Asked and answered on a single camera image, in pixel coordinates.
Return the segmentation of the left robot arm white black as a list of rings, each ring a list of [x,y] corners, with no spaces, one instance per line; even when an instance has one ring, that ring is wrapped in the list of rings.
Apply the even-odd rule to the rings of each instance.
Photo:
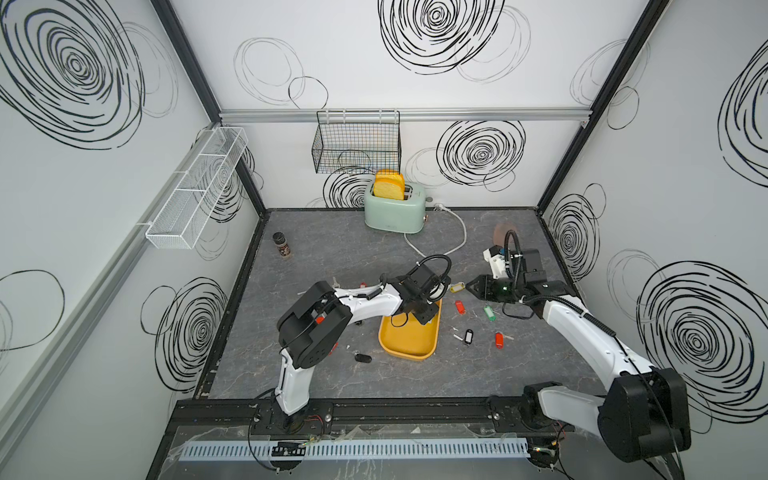
[[[383,275],[378,284],[335,288],[318,281],[279,318],[280,374],[272,401],[287,422],[310,402],[315,367],[329,356],[346,328],[372,318],[413,316],[428,324],[450,286],[452,261],[429,255],[407,273]]]

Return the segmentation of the green key tag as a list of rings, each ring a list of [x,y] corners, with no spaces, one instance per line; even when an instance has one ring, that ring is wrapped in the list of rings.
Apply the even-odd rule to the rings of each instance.
[[[494,322],[496,320],[497,316],[490,306],[485,306],[483,311],[490,322]]]

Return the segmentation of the black corner frame post right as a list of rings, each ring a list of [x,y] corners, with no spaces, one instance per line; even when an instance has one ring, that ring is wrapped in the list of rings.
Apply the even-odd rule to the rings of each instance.
[[[539,214],[543,214],[552,203],[557,191],[564,183],[581,151],[586,146],[590,136],[596,129],[599,120],[602,118],[603,114],[607,112],[613,96],[619,90],[621,83],[627,76],[630,68],[634,65],[641,49],[645,46],[662,15],[669,7],[669,4],[669,0],[652,0],[647,2],[638,22],[629,35],[592,104],[592,114],[590,115],[590,119],[573,137],[564,156],[547,184],[547,187],[540,197],[537,203],[537,211]]]

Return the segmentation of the white mesh wall shelf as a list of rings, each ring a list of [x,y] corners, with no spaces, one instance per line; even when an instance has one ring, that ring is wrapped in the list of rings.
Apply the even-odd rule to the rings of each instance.
[[[215,126],[201,132],[191,160],[146,232],[155,248],[191,250],[196,246],[247,144],[241,127]]]

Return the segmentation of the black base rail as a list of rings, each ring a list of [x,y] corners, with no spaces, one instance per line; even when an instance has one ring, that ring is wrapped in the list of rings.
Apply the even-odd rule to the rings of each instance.
[[[269,398],[183,400],[166,430],[179,427],[238,427],[257,435],[337,434],[357,425],[471,424],[495,433],[544,437],[570,433],[572,426],[542,417],[527,418],[520,396],[430,398],[314,398],[287,415]]]

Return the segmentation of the yellow toast slice front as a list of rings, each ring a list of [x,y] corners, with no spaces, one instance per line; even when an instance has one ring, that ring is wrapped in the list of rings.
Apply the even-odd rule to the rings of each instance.
[[[375,177],[373,195],[377,198],[402,201],[405,199],[405,180]]]

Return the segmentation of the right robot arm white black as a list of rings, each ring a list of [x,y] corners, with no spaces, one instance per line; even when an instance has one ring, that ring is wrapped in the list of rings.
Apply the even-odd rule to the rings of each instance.
[[[522,416],[529,424],[560,421],[599,437],[625,463],[679,454],[692,443],[687,387],[625,345],[562,281],[548,279],[537,250],[493,246],[483,253],[490,273],[467,283],[476,298],[520,304],[557,330],[606,389],[584,394],[557,382],[529,385]]]

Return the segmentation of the black corner frame post left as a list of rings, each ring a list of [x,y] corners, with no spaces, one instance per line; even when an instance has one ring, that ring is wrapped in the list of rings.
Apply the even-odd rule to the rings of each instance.
[[[184,31],[172,2],[169,0],[151,0],[150,3],[162,24],[207,117],[213,123],[219,122],[221,120],[222,110],[194,53],[192,45]],[[245,188],[247,198],[251,201],[257,215],[261,219],[266,219],[269,216],[268,210],[256,188],[251,173],[242,161],[238,162],[236,172]]]

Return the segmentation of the black corner frame post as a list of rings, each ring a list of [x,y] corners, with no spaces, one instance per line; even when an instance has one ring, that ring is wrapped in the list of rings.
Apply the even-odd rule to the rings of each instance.
[[[557,191],[564,183],[581,151],[586,146],[590,136],[596,129],[599,120],[602,118],[603,114],[607,112],[613,96],[619,90],[621,83],[627,76],[630,68],[634,65],[641,49],[645,46],[662,15],[669,7],[669,4],[669,0],[652,0],[647,2],[638,22],[629,35],[592,104],[592,114],[590,115],[590,119],[573,137],[564,156],[547,184],[547,187],[540,197],[537,203],[537,211],[539,214],[543,214],[552,203]]]
[[[219,122],[221,120],[222,110],[194,53],[192,45],[184,31],[172,2],[169,0],[151,0],[150,3],[162,24],[207,117],[213,123]],[[256,188],[251,173],[242,161],[238,162],[236,172],[245,188],[247,198],[251,201],[257,215],[261,219],[266,219],[269,216],[268,210]]]

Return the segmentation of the yellow plastic storage box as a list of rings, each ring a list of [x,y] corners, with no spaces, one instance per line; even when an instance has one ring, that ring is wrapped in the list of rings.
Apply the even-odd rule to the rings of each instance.
[[[422,325],[413,314],[384,316],[381,320],[378,341],[389,355],[423,361],[432,356],[437,348],[442,301],[432,319]]]

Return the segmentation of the mint green toaster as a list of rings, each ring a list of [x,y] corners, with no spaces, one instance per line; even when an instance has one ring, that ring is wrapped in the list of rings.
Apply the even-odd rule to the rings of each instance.
[[[426,192],[420,184],[405,184],[405,199],[392,200],[376,197],[373,186],[365,191],[364,220],[372,229],[415,234],[419,233],[426,218]]]

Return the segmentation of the spice bottle black cap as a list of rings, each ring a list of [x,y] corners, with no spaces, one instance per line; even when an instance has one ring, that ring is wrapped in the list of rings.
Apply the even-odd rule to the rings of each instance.
[[[275,232],[272,235],[272,240],[282,258],[289,258],[291,256],[291,248],[283,232]]]

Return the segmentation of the aluminium wall rail back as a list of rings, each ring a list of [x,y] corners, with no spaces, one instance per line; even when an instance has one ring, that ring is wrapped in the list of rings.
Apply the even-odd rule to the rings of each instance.
[[[478,108],[368,108],[368,109],[232,109],[219,114],[222,123],[315,123],[353,121],[383,123],[447,121],[577,121],[591,117],[580,107],[478,107]]]

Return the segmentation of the orange toast slice back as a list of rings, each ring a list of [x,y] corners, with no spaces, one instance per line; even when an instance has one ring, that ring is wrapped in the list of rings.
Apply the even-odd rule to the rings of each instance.
[[[404,176],[402,174],[400,174],[398,171],[395,171],[395,170],[379,170],[376,173],[376,177],[377,178],[394,179],[394,180],[399,180],[399,181],[403,181],[404,180]]]

